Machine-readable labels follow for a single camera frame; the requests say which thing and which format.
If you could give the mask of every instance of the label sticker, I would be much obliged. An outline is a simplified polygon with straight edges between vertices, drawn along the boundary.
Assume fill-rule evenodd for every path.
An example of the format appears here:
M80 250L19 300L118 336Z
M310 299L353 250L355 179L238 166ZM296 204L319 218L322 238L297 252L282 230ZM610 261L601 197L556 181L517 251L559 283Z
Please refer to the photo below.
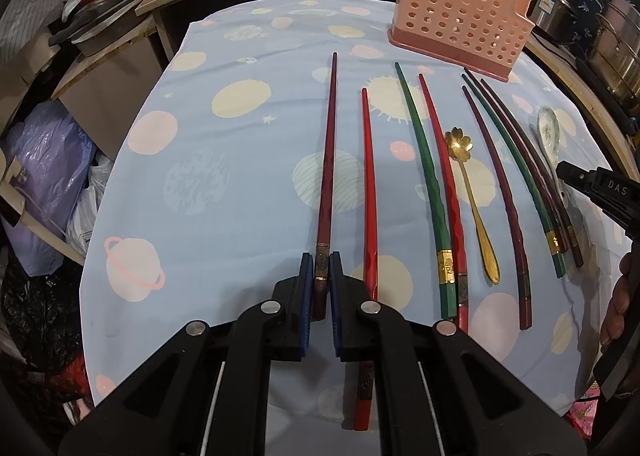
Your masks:
M547 14L551 14L551 11L556 6L556 0L540 0L538 7L540 7Z

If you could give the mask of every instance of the green chopstick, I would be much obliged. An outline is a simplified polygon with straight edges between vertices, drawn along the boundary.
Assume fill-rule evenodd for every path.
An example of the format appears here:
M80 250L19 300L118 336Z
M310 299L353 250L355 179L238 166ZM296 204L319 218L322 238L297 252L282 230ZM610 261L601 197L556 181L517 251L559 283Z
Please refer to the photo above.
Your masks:
M494 113L494 110L489 103L484 99L482 94L478 91L478 88L471 82L471 80L465 75L462 74L462 78L468 84L469 88L473 91L476 98L480 101L480 104L484 107L485 111L491 117L491 120L494 122L495 127L500 131L500 135L504 139L504 142L507 144L513 159L516 161L520 172L524 178L524 181L529 188L529 192L531 193L531 197L533 198L533 203L536 206L536 210L538 211L538 215L540 216L540 221L542 222L542 228L545 231L546 242L549 245L549 250L551 251L551 257L554 261L554 267L556 269L556 276L562 277L566 274L566 269L564 267L564 261L562 260L562 254L560 253L560 248L558 246L558 238L556 237L556 231L554 230L551 220L549 219L549 214L546 212L545 205L542 202L542 197L540 196L540 191L538 190L535 182L533 181L533 177L529 170L527 169L527 164L522 158L520 152L518 151L516 145L513 143L511 136L508 134L504 125L498 119L498 115Z
M451 236L447 227L447 218L444 205L440 198L440 186L436 178L436 170L431 159L427 137L422 128L422 121L418 110L415 107L414 99L409 91L404 74L400 65L396 62L396 71L402 85L402 92L409 108L411 122L414 125L415 138L420 151L422 170L424 171L424 181L429 194L429 205L431 207L431 221L433 222L433 234L436 242L436 257L438 259L438 282L440 289L440 315L443 319L454 319L458 312L458 292L456 291L456 276L453 271L453 251L451 249Z

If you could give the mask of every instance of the gold spoon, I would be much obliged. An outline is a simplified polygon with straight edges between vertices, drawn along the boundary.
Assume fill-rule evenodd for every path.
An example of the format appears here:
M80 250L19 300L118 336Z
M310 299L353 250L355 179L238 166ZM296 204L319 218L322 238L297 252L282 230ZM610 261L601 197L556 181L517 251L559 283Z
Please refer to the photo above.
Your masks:
M478 206L474 200L474 195L471 192L471 182L466 174L465 162L471 158L469 151L474 146L471 143L469 137L463 135L462 129L453 128L451 131L445 133L445 142L447 143L447 149L449 150L449 156L458 162L462 176L465 179L466 193L469 195L469 203L471 204L471 210L474 214L474 221L476 222L476 232L478 233L478 242L480 243L480 252L482 253L482 263L484 264L484 270L486 275L491 279L494 285L500 283L500 268L498 267L498 260L495 258L494 248L491 246L489 235L486 233L482 218L478 212Z

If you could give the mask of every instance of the black device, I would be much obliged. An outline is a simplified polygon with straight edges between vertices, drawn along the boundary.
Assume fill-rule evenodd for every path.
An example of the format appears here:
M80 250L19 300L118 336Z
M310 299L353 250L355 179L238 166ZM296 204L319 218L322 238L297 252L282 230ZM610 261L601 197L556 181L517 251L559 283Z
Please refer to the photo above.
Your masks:
M603 348L603 355L593 369L600 391L609 400L634 362L640 340L640 298L636 297L640 281L640 184L602 167L586 172L569 162L560 162L556 172L558 178L588 196L634 242L628 275L632 299L625 315L625 330Z
M606 401L616 394L618 386L638 357L640 340L640 184L598 167L585 171L569 162L560 162L556 169L559 179L588 196L624 230L632 240L631 270L628 286L631 301L625 314L625 328L622 335L603 347L602 357L593 369L593 375ZM640 454L640 441L633 433L640 421L640 393L631 398L616 425L600 441L597 454Z
M453 323L426 326L369 299L330 256L336 354L373 360L383 455L582 456L574 429ZM232 323L192 321L118 386L60 456L264 454L271 360L300 360L312 261Z

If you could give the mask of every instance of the chopstick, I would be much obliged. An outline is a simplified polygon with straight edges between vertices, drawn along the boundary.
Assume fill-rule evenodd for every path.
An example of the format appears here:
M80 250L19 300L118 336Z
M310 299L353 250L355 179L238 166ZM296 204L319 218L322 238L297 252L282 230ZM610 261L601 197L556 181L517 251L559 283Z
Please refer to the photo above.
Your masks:
M478 106L474 102L471 94L466 89L466 86L462 87L462 91L465 93L466 100L471 106L471 111L476 117L476 122L482 131L484 137L484 143L489 150L489 155L494 163L495 174L498 177L500 184L500 191L502 192L502 199L504 200L504 206L507 212L507 219L509 221L509 228L511 230L511 242L513 242L513 254L516 262L516 277L518 280L518 303L520 308L520 329L526 330L531 328L532 325L532 312L531 312L531 285L529 282L529 265L527 263L527 254L524 250L524 241L522 240L522 231L520 229L520 223L518 221L518 211L513 203L513 194L511 194L511 188L507 180L507 175L504 172L502 161L498 156L498 151L495 149L494 141L489 134L482 116L478 110Z
M373 168L373 143L367 89L362 89L362 124L364 128L364 282L372 300L378 299L378 219L376 213L376 179ZM353 429L369 429L373 399L373 362L360 363L356 411Z
M431 118L431 126L436 136L436 144L438 145L438 156L442 166L442 178L444 180L445 196L447 198L447 210L449 211L449 226L451 227L451 246L453 249L453 267L456 273L456 282L458 284L458 315L456 316L456 324L465 333L469 330L469 296L468 296L468 279L466 274L466 252L465 252L465 232L462 228L462 220L460 219L460 204L458 195L456 194L456 182L453 178L453 170L449 160L447 144L444 141L444 134L440 127L438 114L436 113L433 99L429 93L429 88L424 76L418 75L420 86L424 93L424 99L427 102L429 116Z
M376 211L376 177L373 168L373 142L367 89L362 89L364 127L364 281L372 300L378 299L378 218Z
M482 94L478 91L475 85L471 82L471 80L465 74L462 74L462 78L465 80L469 88L471 88L471 91L474 93L476 98L480 101L480 104L482 104L482 107L484 107L484 110L491 117L491 120L494 122L495 127L498 128L500 135L504 139L504 142L507 144L507 147L509 148L511 155L513 156L513 159L518 165L518 168L522 173L522 177L524 178L527 184L527 187L529 188L529 192L533 199L533 203L536 206L536 210L538 211L538 216L540 217L540 223L542 223L542 228L546 236L546 242L548 243L549 251L551 253L551 258L553 259L554 268L556 270L556 276L557 277L564 276L564 274L566 274L566 269L564 267L564 261L562 261L562 254L560 253L560 248L558 245L558 237L556 237L556 232L554 231L551 220L549 219L549 214L547 213L545 205L542 201L542 197L540 196L540 191L538 190L535 182L533 181L533 177L531 176L531 173L527 169L527 164L522 158L522 155L518 151L516 145L511 140L511 137L507 132L507 129L504 127L504 125L498 118L498 115L496 115L495 112L492 110L492 107L489 106L489 103L486 100L484 100L484 97L482 97Z
M409 91L404 74L400 65L396 62L396 72L400 78L404 99L409 108L409 115L414 125L415 138L420 151L424 181L429 194L429 205L431 208L431 222L433 223L433 234L436 244L436 257L438 262L438 283L440 290L440 314L443 319L454 319L458 314L458 303L456 295L456 276L453 270L453 252L451 250L451 236L447 229L447 218L445 216L444 205L440 198L440 186L436 177L433 159L429 151L427 137L422 128L422 121L418 110L415 107L414 99Z
M484 86L482 86L480 84L480 82L478 81L476 76L473 75L466 68L465 68L465 72L470 77L470 79L475 83L476 87L478 87L478 90L480 90L480 93L482 94L482 96L491 105L491 107L494 110L495 114L498 116L498 119L500 119L500 121L502 122L502 125L507 130L508 134L510 135L511 140L513 141L513 143L517 147L518 151L520 152L520 154L522 156L522 159L527 164L527 169L529 170L529 173L531 173L531 176L533 177L533 180L536 183L536 187L538 188L538 191L540 191L540 196L542 197L542 202L545 204L546 212L548 213L549 219L551 220L551 224L552 224L554 230L556 231L556 235L558 237L558 244L559 244L560 252L562 252L562 253L567 252L568 240L566 239L566 236L564 235L564 229L559 224L558 211L556 210L556 207L554 206L554 204L553 204L553 202L551 200L551 196L550 196L550 194L549 194L549 192L548 192L548 190L546 188L546 185L544 184L544 182L542 181L542 178L540 177L540 173L538 172L538 168L533 164L531 158L529 157L529 152L525 149L525 146L522 143L522 138L519 137L516 134L516 131L513 129L513 126L511 125L511 123L507 122L506 116L502 114L502 111L500 110L500 108L497 106L495 101L491 98L491 96L484 89Z
M326 315L326 294L329 276L329 249L331 246L331 213L334 196L335 157L335 93L337 83L338 54L334 52L331 64L329 107L326 116L324 160L322 162L322 185L320 209L318 211L318 239L316 240L316 263L314 268L314 295L312 303L313 321L322 321Z
M524 132L524 130L522 129L518 121L515 119L513 114L509 111L506 104L502 101L502 99L500 99L498 94L495 93L494 89L491 88L491 86L489 86L487 81L485 81L484 79L481 79L480 82L482 83L482 86L486 88L486 90L488 90L491 96L498 103L498 106L502 110L502 113L504 113L504 115L507 117L511 125L513 125L513 128L516 130L516 132L522 139L522 142L524 143L526 148L529 150L531 158L536 163L536 166L538 167L540 175L542 175L542 178L545 181L546 187L549 190L549 194L551 195L551 198L554 204L556 205L556 209L558 210L558 214L560 216L560 221L562 223L562 226L566 231L566 235L569 241L569 247L571 248L572 255L574 255L575 266L580 268L584 264L584 259L582 258L582 252L580 250L580 245L578 244L578 238L575 235L574 226L571 223L571 218L569 218L569 213L564 208L564 204L562 203L562 198L560 198L558 188L556 187L554 181L552 180L551 175L549 175L549 172L546 170L545 164L540 158L540 154L535 149L535 147L533 147L533 144L531 143L531 140L529 139L529 137L527 137L527 134Z

